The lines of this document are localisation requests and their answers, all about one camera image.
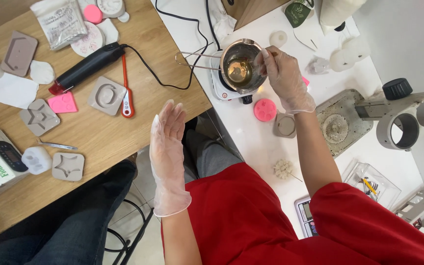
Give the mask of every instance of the metal wire handle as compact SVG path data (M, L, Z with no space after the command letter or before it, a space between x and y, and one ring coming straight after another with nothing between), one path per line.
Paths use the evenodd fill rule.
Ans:
M190 67L197 67L197 68L204 68L204 69L211 69L211 70L220 71L220 68L212 68L212 67L205 67L205 66L194 66L194 65L188 65L188 64L180 63L178 61L178 54L180 54L180 53L192 54L192 55L197 55L197 56L206 56L206 57L212 57L212 58L221 58L220 56L206 55L206 54L200 54L200 53L192 53L192 52L185 52L185 51L180 51L180 52L176 53L176 56L174 56L174 59L176 60L176 62L178 64L182 65L182 66L190 66Z

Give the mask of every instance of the clear plastic box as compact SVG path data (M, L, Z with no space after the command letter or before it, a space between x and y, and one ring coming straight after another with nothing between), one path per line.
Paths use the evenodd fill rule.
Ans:
M363 179L370 184L376 194L367 186ZM393 203L401 193L401 190L397 186L373 166L366 163L357 162L344 182L361 190L388 210L391 210Z

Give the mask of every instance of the gray silicone mold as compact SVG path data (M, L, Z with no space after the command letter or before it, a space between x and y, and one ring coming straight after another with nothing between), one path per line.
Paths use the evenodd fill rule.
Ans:
M37 44L38 41L31 36L13 31L1 68L10 74L24 77L31 66Z
M41 136L60 124L58 116L43 99L36 99L27 109L21 110L19 115L35 136Z
M52 176L60 180L78 181L83 177L84 156L72 153L53 155Z
M125 87L100 76L88 98L88 104L114 116L119 110L126 92Z
M297 134L294 116L291 114L280 113L278 111L276 121L274 122L273 133L275 136L294 138Z

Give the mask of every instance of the gloved hand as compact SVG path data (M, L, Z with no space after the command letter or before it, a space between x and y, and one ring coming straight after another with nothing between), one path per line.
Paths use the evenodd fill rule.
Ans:
M166 102L150 131L150 161L156 182L154 214L158 217L177 214L191 204L191 195L184 187L181 144L186 112L182 103L173 106L172 99Z
M296 58L270 46L256 56L254 66L260 75L268 75L269 84L281 99L282 107L287 113L315 110L315 101L307 92Z

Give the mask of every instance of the dark jeans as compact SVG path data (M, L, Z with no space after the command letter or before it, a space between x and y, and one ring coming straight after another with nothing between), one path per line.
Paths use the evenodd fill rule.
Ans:
M136 171L122 161L0 234L0 265L102 264L107 226Z

